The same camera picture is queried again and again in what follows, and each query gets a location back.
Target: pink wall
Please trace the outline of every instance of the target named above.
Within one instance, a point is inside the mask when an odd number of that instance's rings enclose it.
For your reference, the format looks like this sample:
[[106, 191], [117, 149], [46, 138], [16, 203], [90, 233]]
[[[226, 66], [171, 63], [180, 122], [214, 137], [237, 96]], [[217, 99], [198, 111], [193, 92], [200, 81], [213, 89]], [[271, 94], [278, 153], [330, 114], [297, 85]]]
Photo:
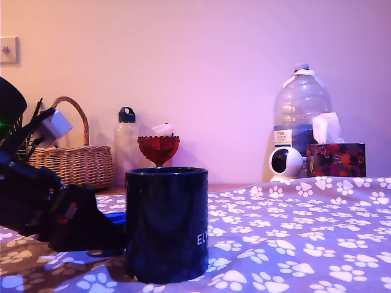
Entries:
[[[91, 142], [112, 144], [117, 112], [167, 121], [181, 137], [175, 165], [213, 183], [269, 179], [272, 109], [298, 62], [332, 95], [347, 142], [367, 143], [368, 176], [391, 176], [388, 0], [2, 0], [1, 35], [21, 60], [1, 74], [29, 102], [76, 99]], [[81, 122], [61, 144], [81, 143]]]

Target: mug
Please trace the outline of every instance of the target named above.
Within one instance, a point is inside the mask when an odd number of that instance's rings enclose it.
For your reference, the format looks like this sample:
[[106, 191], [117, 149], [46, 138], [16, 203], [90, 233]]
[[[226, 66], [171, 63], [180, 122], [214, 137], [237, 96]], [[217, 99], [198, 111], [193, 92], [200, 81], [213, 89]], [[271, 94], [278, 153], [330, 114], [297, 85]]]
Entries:
[[126, 173], [127, 274], [143, 283], [191, 280], [208, 268], [208, 171]]

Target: white label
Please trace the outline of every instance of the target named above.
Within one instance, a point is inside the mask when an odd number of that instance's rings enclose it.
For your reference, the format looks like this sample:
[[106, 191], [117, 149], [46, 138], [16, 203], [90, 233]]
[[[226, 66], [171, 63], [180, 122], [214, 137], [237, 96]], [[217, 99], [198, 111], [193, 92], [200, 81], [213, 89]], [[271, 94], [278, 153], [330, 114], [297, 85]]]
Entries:
[[274, 149], [292, 147], [292, 129], [274, 131]]

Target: clear water bottle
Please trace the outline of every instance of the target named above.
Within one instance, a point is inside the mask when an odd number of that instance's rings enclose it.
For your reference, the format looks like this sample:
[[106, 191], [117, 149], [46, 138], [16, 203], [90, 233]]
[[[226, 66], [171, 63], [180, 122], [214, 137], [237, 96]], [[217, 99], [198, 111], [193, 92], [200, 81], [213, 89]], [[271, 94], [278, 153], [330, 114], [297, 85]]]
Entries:
[[302, 156], [308, 144], [316, 143], [312, 118], [332, 112], [330, 95], [308, 64], [294, 67], [274, 103], [274, 149], [293, 147]]
[[114, 182], [124, 187], [125, 173], [139, 166], [141, 151], [137, 139], [140, 132], [132, 108], [122, 107], [118, 121], [114, 131]]

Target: white security camera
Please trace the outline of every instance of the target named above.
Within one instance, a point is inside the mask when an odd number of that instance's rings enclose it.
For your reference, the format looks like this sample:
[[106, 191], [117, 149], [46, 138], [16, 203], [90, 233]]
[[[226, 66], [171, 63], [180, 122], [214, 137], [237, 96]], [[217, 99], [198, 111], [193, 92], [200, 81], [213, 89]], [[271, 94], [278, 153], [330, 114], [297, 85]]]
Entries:
[[303, 169], [303, 158], [294, 148], [278, 148], [269, 157], [269, 168], [275, 174], [271, 181], [297, 178]]

